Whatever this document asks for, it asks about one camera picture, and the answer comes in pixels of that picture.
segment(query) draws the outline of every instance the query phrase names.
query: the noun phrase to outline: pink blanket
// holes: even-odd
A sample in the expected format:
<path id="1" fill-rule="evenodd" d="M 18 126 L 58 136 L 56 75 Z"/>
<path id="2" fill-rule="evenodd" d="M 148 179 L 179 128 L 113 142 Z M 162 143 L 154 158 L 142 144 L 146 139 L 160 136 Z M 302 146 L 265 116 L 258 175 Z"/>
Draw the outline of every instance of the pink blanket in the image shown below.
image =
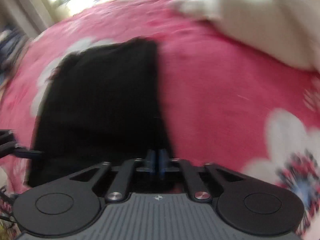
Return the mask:
<path id="1" fill-rule="evenodd" d="M 275 59 L 169 10 L 170 0 L 118 0 L 60 22 L 34 41 L 9 85 L 0 128 L 30 146 L 47 78 L 68 52 L 136 36 L 159 43 L 159 93 L 177 157 L 216 162 L 295 191 L 306 206 L 298 233 L 319 208 L 320 115 L 314 74 Z M 26 160 L 0 165 L 23 192 Z M 319 239 L 320 232 L 309 233 Z"/>

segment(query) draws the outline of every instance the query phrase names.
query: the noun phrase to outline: ribbed surface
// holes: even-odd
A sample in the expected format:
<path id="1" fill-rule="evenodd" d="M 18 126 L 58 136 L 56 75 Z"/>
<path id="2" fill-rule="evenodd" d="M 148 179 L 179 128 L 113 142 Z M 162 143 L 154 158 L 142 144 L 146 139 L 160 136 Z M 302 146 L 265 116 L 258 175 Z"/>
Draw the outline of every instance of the ribbed surface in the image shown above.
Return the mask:
<path id="1" fill-rule="evenodd" d="M 22 240 L 39 240 L 24 234 Z M 132 194 L 109 205 L 98 221 L 65 240 L 254 240 L 226 225 L 209 204 L 194 203 L 185 194 Z M 268 239 L 298 240 L 294 234 Z"/>

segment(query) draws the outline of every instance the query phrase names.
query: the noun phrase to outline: logo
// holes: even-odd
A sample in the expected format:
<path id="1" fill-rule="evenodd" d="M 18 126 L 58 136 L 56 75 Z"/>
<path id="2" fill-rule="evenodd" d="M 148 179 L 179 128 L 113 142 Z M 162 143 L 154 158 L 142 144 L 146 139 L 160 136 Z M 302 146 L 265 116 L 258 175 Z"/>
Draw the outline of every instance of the logo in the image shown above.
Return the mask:
<path id="1" fill-rule="evenodd" d="M 155 199 L 156 199 L 157 201 L 159 201 L 159 200 L 163 199 L 163 197 L 160 196 L 160 195 L 158 195 L 158 196 L 155 196 Z"/>

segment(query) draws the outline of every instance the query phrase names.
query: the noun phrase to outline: black cloth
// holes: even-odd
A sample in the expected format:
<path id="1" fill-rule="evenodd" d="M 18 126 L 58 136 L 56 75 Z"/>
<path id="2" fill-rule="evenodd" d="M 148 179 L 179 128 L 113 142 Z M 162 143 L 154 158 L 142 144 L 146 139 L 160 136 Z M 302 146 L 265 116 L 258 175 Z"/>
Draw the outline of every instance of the black cloth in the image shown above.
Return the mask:
<path id="1" fill-rule="evenodd" d="M 157 45 L 136 38 L 71 54 L 58 66 L 38 124 L 32 187 L 148 149 L 171 152 L 157 101 Z"/>

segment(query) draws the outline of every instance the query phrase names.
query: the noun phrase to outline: curtain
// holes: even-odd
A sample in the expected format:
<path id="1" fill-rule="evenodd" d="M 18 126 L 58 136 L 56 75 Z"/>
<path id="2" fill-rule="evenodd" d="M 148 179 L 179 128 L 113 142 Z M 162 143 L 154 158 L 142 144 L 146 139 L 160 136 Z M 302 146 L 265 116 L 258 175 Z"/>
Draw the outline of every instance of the curtain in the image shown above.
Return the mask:
<path id="1" fill-rule="evenodd" d="M 55 23 L 42 0 L 0 0 L 0 10 L 30 38 L 37 37 Z"/>

